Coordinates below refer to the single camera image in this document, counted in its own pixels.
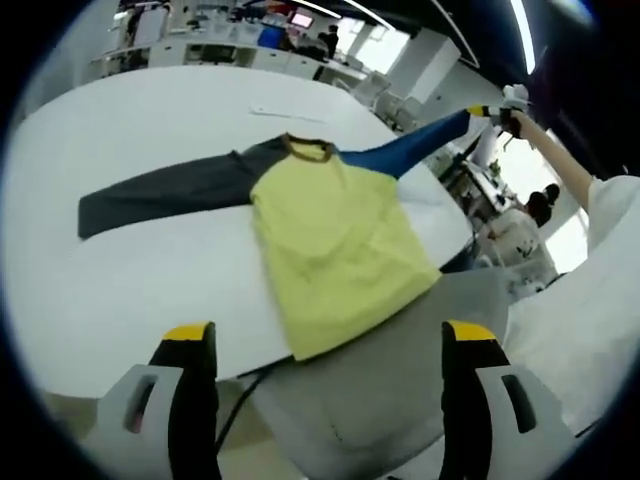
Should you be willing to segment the person's right hand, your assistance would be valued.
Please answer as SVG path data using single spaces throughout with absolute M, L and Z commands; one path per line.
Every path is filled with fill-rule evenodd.
M 528 116 L 521 110 L 509 109 L 507 111 L 507 120 L 505 128 L 518 139 L 528 139 L 527 121 Z

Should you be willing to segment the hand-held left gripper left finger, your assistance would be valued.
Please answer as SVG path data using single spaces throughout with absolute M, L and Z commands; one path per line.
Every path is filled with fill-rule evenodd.
M 97 401 L 84 449 L 111 479 L 219 479 L 212 322 L 176 327 Z

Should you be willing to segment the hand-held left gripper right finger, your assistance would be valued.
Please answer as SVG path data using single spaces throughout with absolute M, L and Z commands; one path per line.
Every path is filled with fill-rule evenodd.
M 442 479 L 546 479 L 574 450 L 559 400 L 478 324 L 442 324 Z

